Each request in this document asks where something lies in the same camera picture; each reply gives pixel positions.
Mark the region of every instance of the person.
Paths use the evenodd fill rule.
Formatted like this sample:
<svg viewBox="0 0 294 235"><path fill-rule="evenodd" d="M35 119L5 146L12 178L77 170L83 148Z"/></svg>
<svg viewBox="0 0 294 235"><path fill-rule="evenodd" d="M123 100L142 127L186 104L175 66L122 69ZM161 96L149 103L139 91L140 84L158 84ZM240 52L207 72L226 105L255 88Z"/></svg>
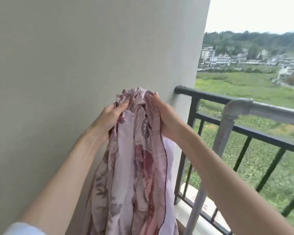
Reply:
<svg viewBox="0 0 294 235"><path fill-rule="evenodd" d="M160 108L162 134L189 158L234 234L294 235L294 228L286 219L228 167L158 93L153 102ZM61 168L21 218L20 226L38 228L47 235L65 234L94 155L108 140L109 130L128 104L126 101L117 108L106 107L83 132ZM15 230L6 234L24 234L14 233Z"/></svg>

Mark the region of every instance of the sleeve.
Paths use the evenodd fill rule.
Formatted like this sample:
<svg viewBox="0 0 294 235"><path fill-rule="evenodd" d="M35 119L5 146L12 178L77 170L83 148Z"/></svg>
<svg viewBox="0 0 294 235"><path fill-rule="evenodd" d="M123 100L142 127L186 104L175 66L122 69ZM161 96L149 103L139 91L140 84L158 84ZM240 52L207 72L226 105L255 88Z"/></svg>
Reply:
<svg viewBox="0 0 294 235"><path fill-rule="evenodd" d="M27 223L16 222L8 227L3 235L46 235Z"/></svg>

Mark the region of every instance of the person's right arm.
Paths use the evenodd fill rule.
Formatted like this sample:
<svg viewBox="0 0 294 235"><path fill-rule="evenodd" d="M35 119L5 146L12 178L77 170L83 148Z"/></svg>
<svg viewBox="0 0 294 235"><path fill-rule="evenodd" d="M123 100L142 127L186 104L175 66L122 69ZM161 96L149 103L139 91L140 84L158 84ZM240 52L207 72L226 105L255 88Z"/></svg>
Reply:
<svg viewBox="0 0 294 235"><path fill-rule="evenodd" d="M286 219L228 167L157 93L154 103L160 108L162 133L189 158L234 234L294 235Z"/></svg>

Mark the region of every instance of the overcast sky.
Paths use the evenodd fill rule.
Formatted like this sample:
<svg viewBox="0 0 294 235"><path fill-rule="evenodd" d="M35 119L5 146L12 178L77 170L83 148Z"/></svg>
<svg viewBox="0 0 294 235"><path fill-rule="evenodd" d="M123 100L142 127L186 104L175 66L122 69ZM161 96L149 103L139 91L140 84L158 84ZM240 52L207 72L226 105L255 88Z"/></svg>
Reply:
<svg viewBox="0 0 294 235"><path fill-rule="evenodd" d="M294 31L294 0L211 0L206 32Z"/></svg>

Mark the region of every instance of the fabric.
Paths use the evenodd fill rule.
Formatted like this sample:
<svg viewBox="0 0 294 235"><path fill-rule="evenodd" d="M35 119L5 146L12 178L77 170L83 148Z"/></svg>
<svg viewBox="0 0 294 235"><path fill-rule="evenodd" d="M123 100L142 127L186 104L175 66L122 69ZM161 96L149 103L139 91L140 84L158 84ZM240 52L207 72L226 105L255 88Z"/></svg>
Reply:
<svg viewBox="0 0 294 235"><path fill-rule="evenodd" d="M112 129L90 189L86 235L177 235L171 168L174 143L160 133L150 91L117 95L129 107Z"/></svg>
<svg viewBox="0 0 294 235"><path fill-rule="evenodd" d="M17 222L8 227L3 235L46 235L38 228L27 223Z"/></svg>

